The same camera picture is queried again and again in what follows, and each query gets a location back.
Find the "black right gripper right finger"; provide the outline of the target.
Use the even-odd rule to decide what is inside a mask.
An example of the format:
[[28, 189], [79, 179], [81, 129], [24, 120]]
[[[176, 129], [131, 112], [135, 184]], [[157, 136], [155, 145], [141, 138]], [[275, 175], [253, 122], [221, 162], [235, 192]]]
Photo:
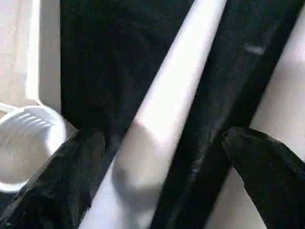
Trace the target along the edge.
[[223, 148], [268, 229], [305, 227], [305, 164], [269, 135], [231, 127]]

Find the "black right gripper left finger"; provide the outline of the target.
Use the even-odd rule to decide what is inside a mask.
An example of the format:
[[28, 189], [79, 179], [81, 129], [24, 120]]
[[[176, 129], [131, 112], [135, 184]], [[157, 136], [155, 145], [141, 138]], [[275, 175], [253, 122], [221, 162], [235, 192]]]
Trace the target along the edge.
[[64, 142], [0, 216], [2, 229], [76, 229], [101, 183], [104, 134], [81, 130]]

